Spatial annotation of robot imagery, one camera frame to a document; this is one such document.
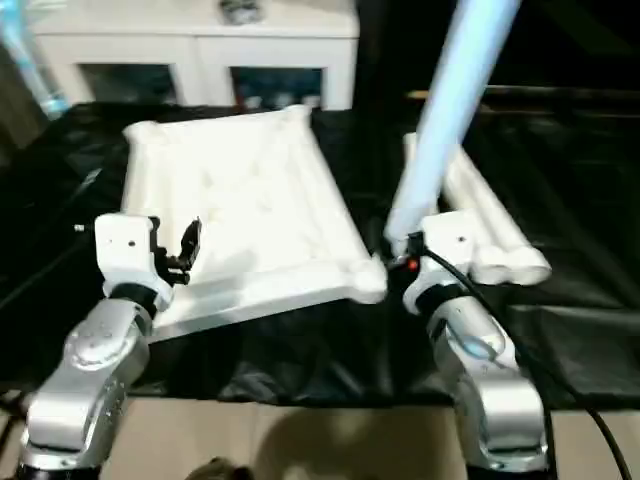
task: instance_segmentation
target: cabinet door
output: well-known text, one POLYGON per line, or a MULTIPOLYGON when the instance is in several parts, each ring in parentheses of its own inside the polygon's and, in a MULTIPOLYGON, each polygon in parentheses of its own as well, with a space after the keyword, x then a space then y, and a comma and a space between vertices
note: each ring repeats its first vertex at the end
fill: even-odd
MULTIPOLYGON (((268 95, 289 95, 293 103, 299 103, 302 97, 318 97, 327 110, 348 109, 353 95, 355 49, 356 40, 352 38, 198 38, 209 103, 220 106, 246 100, 256 92, 257 84, 258 96, 262 88, 268 95), (243 81, 251 88, 247 89, 243 81)), ((261 106, 278 103, 262 100, 261 106)))
POLYGON ((189 37, 41 35, 38 43, 70 103, 207 103, 189 37))

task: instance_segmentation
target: white pillar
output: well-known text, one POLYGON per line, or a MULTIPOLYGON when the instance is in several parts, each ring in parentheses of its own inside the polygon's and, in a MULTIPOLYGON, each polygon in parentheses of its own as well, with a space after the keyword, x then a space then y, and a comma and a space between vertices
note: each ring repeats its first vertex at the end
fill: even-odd
POLYGON ((507 38, 520 0, 460 0, 385 227, 394 254, 437 201, 453 149, 462 142, 507 38))

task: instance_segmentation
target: black tablecloth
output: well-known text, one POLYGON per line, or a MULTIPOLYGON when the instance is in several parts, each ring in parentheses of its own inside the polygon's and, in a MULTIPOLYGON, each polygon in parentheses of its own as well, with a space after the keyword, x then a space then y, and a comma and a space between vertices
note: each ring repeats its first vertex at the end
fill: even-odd
MULTIPOLYGON (((128 156, 122 129, 231 113, 76 106, 0 178, 0 388, 37 386, 101 296, 92 241, 71 226, 119 208, 128 156)), ((372 250, 403 166, 402 134, 414 122, 354 112, 312 117, 372 250)), ((640 405, 637 132, 633 116, 493 112, 478 115, 465 140, 553 267, 544 284, 488 294, 535 355, 609 409, 640 405)), ((403 276, 391 274, 378 305, 337 301, 154 344, 136 391, 295 405, 448 404, 424 322, 402 307, 403 276)), ((539 380, 549 405, 573 406, 539 380)))

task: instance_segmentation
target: white tray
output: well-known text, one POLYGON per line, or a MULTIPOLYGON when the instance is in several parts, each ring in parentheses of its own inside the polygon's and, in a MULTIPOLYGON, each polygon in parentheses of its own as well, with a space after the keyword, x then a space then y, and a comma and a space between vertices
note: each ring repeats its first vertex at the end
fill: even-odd
POLYGON ((125 130, 131 146, 122 210, 161 219, 179 253, 196 217, 202 242, 188 286, 154 322, 152 341, 350 298, 376 303, 386 272, 349 216, 309 110, 125 130))

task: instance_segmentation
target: wooden floor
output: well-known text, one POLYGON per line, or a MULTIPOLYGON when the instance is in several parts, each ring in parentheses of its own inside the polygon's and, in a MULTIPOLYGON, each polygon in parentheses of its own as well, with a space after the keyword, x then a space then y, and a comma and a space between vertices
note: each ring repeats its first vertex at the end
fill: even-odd
MULTIPOLYGON (((605 418, 640 478, 640 413, 605 418)), ((619 478, 585 414, 557 413, 554 427, 561 480, 619 478)), ((0 478, 14 471, 20 430, 0 459, 0 478)), ((466 478, 448 408, 309 410, 164 399, 131 402, 102 478, 183 480, 215 456, 252 466, 257 480, 466 478)))

